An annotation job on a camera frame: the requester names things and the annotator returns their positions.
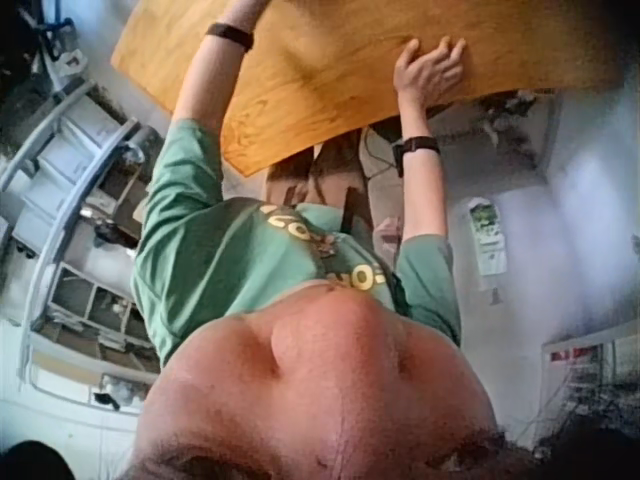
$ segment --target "person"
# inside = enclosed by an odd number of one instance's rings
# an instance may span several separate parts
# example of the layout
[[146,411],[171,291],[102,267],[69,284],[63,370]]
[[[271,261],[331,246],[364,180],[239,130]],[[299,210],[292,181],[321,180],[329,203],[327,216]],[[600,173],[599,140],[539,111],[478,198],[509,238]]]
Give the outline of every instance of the person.
[[[235,0],[218,22],[253,32],[269,3]],[[223,200],[219,135],[245,46],[202,40],[155,167],[132,287],[163,369],[123,478],[437,478],[521,458],[459,349],[435,149],[404,155],[395,272],[359,215],[345,229],[335,206]],[[431,136],[425,109],[463,78],[465,47],[404,48],[405,139]]]

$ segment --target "floor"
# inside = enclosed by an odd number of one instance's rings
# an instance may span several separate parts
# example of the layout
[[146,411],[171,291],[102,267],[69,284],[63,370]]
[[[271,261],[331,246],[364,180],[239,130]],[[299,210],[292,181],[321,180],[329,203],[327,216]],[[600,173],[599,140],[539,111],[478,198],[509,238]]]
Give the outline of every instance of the floor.
[[[63,0],[62,14],[75,21],[80,48],[89,57],[90,76],[128,115],[164,135],[169,115],[109,63],[135,3],[96,0],[87,8],[85,0]],[[579,318],[582,304],[579,293],[571,288],[577,273],[545,179],[517,158],[496,155],[488,137],[473,132],[476,116],[473,106],[463,105],[434,122],[436,133],[456,138],[444,145],[443,156],[450,192],[450,239],[456,255],[454,275],[463,317],[463,351],[489,392],[499,424],[509,438],[526,445],[532,440],[531,425],[538,414],[540,346],[559,335],[579,331],[580,325],[567,318]],[[537,118],[546,118],[544,109]],[[542,139],[545,126],[543,121],[537,125],[537,138]],[[367,175],[375,175],[370,181],[370,198],[374,222],[380,225],[401,215],[402,183],[393,169],[376,175],[387,165],[373,157],[390,162],[391,148],[367,131],[361,158]],[[227,197],[259,198],[263,183],[264,175],[244,179],[225,166],[223,190]],[[477,273],[469,230],[466,205],[476,196],[488,197],[498,205],[508,239],[509,271],[491,282]],[[386,258],[393,257],[393,252],[384,250],[379,242],[377,247]],[[121,258],[121,264],[114,265],[113,271],[121,275],[130,271],[130,265],[123,265],[126,257],[117,258]],[[105,260],[100,259],[101,268]],[[128,278],[114,281],[126,285]],[[128,449],[132,433],[118,433],[126,437],[121,445]],[[102,448],[102,444],[84,448],[90,451]]]

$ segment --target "wrist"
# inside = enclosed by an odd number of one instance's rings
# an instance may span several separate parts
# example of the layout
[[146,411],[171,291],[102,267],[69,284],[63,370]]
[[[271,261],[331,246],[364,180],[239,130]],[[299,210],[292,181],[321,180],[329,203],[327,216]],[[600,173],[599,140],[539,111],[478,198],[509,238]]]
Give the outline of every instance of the wrist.
[[402,125],[402,137],[406,140],[411,137],[430,137],[431,131],[427,122],[425,110],[417,103],[402,104],[398,102],[400,109],[400,123]]
[[218,19],[247,33],[253,33],[271,0],[236,0],[232,2]]

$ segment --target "black watch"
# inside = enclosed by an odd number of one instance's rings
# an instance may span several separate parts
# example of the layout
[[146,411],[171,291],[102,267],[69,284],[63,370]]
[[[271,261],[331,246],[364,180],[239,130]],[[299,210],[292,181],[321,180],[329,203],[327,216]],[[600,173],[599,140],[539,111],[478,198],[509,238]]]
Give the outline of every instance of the black watch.
[[252,33],[247,33],[244,30],[240,30],[232,25],[227,25],[226,23],[214,23],[207,30],[207,35],[231,40],[232,42],[243,46],[246,52],[253,48]]
[[415,152],[422,148],[433,150],[440,155],[438,141],[433,137],[411,137],[407,138],[403,143],[393,146],[393,158],[396,161],[396,168],[398,169],[398,176],[400,178],[404,177],[404,154]]

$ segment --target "green shirt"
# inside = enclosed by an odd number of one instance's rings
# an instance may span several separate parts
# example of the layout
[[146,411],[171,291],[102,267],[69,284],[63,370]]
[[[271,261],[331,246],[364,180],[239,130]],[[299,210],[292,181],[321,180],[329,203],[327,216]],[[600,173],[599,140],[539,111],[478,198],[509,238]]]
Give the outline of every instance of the green shirt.
[[400,248],[395,274],[359,225],[340,233],[342,212],[302,204],[222,198],[219,141],[183,120],[155,167],[132,281],[162,365],[200,326],[260,310],[312,279],[369,292],[385,307],[460,344],[460,318],[444,237]]

